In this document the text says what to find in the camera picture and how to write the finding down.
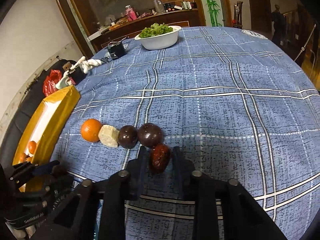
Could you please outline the pink bottle on cabinet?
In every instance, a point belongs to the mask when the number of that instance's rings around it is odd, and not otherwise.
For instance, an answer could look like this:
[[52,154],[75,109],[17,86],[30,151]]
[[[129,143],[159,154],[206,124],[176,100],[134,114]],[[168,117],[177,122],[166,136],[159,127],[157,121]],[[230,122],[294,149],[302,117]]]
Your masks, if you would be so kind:
[[125,11],[126,11],[126,16],[130,22],[135,21],[137,19],[136,13],[130,5],[127,5],[125,7]]

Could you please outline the beige cake piece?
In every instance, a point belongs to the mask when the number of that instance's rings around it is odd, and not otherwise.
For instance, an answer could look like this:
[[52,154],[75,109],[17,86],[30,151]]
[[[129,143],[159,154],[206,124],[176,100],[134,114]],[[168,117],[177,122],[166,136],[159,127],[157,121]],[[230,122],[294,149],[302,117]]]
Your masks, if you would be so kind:
[[119,130],[110,125],[103,125],[98,133],[98,138],[107,147],[118,147]]

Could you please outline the dark purple plum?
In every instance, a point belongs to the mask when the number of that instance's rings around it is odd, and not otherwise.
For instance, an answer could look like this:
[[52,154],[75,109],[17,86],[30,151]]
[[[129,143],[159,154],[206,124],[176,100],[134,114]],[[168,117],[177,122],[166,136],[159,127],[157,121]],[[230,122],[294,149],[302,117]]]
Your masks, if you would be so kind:
[[143,146],[153,148],[163,142],[164,133],[160,127],[148,122],[138,129],[138,140]]
[[134,148],[138,141],[138,131],[134,126],[123,126],[118,134],[118,144],[127,149]]

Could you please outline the red plastic bag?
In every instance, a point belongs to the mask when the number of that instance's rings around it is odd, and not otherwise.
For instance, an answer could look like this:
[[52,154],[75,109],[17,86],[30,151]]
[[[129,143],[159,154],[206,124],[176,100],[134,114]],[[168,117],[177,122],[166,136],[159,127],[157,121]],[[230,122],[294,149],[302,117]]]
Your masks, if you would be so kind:
[[62,72],[60,70],[52,69],[48,76],[46,76],[42,91],[45,97],[50,94],[55,93],[58,89],[56,88],[56,84],[62,79]]

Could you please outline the white bowl of greens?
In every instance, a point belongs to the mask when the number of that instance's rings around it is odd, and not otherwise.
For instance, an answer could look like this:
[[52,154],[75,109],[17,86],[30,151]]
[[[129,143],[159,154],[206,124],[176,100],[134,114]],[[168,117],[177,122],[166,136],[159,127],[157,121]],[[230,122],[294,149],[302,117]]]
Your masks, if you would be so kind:
[[182,27],[178,25],[171,26],[173,31],[153,37],[141,38],[139,35],[135,36],[135,40],[139,41],[147,50],[160,50],[173,46],[178,40],[178,32]]

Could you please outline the orange fruit in box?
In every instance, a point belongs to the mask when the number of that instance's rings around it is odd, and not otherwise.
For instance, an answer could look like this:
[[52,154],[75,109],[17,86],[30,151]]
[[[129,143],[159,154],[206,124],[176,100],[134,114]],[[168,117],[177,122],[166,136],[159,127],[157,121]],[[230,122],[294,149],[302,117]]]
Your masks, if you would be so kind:
[[28,151],[30,154],[34,154],[37,148],[37,143],[35,141],[30,141],[28,143]]

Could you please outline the wooden sideboard cabinet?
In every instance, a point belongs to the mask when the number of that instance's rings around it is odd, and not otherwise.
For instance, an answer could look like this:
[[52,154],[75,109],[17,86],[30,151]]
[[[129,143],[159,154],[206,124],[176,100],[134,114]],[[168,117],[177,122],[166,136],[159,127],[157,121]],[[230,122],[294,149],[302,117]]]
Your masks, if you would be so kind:
[[102,31],[102,34],[94,37],[91,44],[96,52],[105,48],[111,41],[120,41],[124,37],[134,38],[144,28],[152,24],[178,25],[181,27],[204,26],[204,18],[200,16],[198,9],[176,10],[164,14],[144,17],[124,25],[118,26],[112,30]]

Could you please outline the mop with round base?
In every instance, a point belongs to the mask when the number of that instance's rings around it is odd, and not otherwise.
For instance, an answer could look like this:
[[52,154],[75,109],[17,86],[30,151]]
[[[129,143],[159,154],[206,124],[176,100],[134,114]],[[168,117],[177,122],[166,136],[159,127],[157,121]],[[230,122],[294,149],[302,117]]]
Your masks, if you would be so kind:
[[297,55],[296,58],[294,59],[295,62],[297,62],[297,60],[299,59],[300,55],[305,51],[306,46],[307,46],[308,42],[310,41],[310,38],[312,37],[315,28],[316,28],[316,24],[313,25],[312,31],[310,31],[310,34],[308,35],[308,39],[304,42],[304,44],[303,44],[303,46],[301,47],[298,55]]

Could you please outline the white plush toy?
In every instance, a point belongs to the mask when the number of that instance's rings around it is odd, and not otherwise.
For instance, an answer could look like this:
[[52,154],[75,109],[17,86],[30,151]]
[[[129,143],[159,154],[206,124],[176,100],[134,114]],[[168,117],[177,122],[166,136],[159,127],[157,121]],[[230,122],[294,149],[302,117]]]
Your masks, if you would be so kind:
[[95,67],[99,67],[103,62],[101,60],[89,59],[84,56],[81,57],[75,64],[63,73],[62,78],[55,85],[55,88],[60,90],[67,86],[77,85],[88,74],[88,72]]

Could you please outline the small orange tangerine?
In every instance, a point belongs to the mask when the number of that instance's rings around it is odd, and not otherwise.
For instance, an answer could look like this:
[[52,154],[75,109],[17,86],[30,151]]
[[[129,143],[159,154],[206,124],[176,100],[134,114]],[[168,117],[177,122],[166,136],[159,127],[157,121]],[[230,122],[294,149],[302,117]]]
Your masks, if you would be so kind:
[[82,138],[89,142],[98,142],[98,134],[102,126],[102,123],[97,119],[87,119],[81,126]]

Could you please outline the black small device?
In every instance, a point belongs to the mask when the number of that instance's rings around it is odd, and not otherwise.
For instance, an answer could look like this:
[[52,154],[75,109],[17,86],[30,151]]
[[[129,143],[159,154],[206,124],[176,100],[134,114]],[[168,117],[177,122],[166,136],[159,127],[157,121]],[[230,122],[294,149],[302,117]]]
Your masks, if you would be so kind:
[[118,42],[110,42],[107,45],[107,50],[112,60],[119,59],[126,54],[126,50],[121,41]]

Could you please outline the blue plaid tablecloth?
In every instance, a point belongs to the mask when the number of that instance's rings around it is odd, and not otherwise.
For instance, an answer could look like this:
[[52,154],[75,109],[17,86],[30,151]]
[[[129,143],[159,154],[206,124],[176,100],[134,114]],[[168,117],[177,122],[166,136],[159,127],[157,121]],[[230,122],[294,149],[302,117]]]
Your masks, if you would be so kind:
[[226,27],[181,29],[167,49],[127,40],[127,54],[90,70],[53,150],[79,178],[107,179],[138,147],[85,141],[97,119],[115,128],[150,122],[197,170],[237,179],[288,239],[319,210],[319,92],[270,40]]

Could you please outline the black sofa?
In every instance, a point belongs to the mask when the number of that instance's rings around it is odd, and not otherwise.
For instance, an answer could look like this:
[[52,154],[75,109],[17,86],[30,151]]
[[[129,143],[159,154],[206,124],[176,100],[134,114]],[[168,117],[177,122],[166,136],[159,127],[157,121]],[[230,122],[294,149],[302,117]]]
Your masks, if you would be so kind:
[[12,164],[20,138],[33,113],[44,99],[42,87],[45,78],[50,74],[51,70],[60,70],[61,72],[64,72],[63,65],[67,63],[75,64],[76,62],[74,60],[66,59],[58,60],[48,70],[43,70],[41,74],[33,80],[25,92],[26,96],[22,103],[20,103],[8,128],[5,130],[4,139],[1,143],[1,165],[3,167],[8,167]]

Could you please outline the dark wooden chair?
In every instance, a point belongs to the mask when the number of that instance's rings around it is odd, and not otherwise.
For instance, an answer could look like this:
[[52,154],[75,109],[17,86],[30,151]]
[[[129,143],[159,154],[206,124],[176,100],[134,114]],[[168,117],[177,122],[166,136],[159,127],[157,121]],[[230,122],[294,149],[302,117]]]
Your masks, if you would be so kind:
[[242,29],[242,5],[243,1],[237,1],[234,5],[234,17],[232,20],[233,28]]

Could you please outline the yellow cardboard box tray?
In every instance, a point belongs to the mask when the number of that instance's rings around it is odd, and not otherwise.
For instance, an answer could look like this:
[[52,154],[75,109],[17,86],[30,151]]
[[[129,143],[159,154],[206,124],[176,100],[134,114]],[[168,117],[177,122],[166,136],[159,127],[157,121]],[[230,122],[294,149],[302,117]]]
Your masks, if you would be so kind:
[[30,154],[28,143],[35,141],[37,148],[31,155],[31,163],[48,164],[55,144],[72,110],[80,99],[74,85],[65,87],[44,98],[28,122],[16,148],[12,165],[22,162],[23,154]]

